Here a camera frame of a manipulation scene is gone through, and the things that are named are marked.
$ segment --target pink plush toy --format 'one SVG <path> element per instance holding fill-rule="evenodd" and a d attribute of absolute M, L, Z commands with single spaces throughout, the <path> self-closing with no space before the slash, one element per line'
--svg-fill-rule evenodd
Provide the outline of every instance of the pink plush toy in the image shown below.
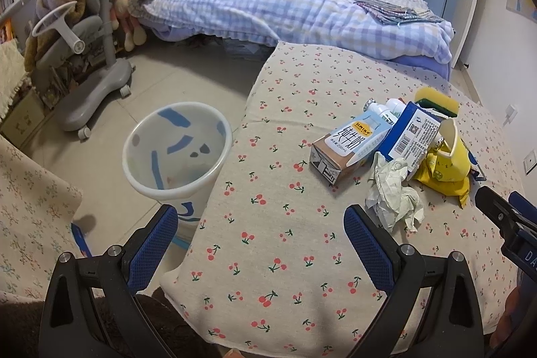
<path fill-rule="evenodd" d="M 110 9 L 110 20 L 112 28 L 117 29 L 119 24 L 125 31 L 125 50 L 132 51 L 134 46 L 140 46 L 147 40 L 147 35 L 144 29 L 140 26 L 140 22 L 136 17 L 131 16 L 127 9 L 129 0 L 113 0 L 112 8 Z"/>

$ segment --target sponge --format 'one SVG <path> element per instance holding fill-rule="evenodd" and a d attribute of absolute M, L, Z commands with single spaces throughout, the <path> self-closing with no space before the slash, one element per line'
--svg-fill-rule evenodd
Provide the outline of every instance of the sponge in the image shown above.
<path fill-rule="evenodd" d="M 432 87 L 420 88 L 414 101 L 422 108 L 434 108 L 448 117 L 457 117 L 458 102 Z"/>

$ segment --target white plastic bin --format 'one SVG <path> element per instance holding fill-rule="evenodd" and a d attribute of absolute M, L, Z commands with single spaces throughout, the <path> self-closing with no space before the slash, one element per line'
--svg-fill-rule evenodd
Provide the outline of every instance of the white plastic bin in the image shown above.
<path fill-rule="evenodd" d="M 232 143 L 220 111 L 200 102 L 174 103 L 134 128 L 123 146 L 123 171 L 136 191 L 176 208 L 177 235 L 190 241 Z"/>

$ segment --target crumpled tissue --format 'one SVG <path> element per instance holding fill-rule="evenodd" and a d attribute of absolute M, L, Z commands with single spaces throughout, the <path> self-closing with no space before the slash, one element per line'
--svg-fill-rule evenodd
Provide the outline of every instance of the crumpled tissue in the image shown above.
<path fill-rule="evenodd" d="M 401 182 L 408 174 L 408 165 L 404 158 L 396 158 L 390 162 L 380 152 L 375 153 L 373 176 L 375 185 L 366 197 L 366 207 L 373 208 L 382 226 L 391 232 L 394 225 L 404 218 L 410 232 L 416 232 L 414 221 L 423 221 L 425 211 L 423 204 L 412 187 L 403 187 Z"/>

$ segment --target power outlet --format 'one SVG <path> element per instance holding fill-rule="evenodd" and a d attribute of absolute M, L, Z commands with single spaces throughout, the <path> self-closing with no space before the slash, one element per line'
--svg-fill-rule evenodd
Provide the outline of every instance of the power outlet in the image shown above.
<path fill-rule="evenodd" d="M 531 150 L 529 154 L 524 158 L 524 171 L 526 175 L 532 171 L 537 165 L 537 154 L 535 149 Z"/>

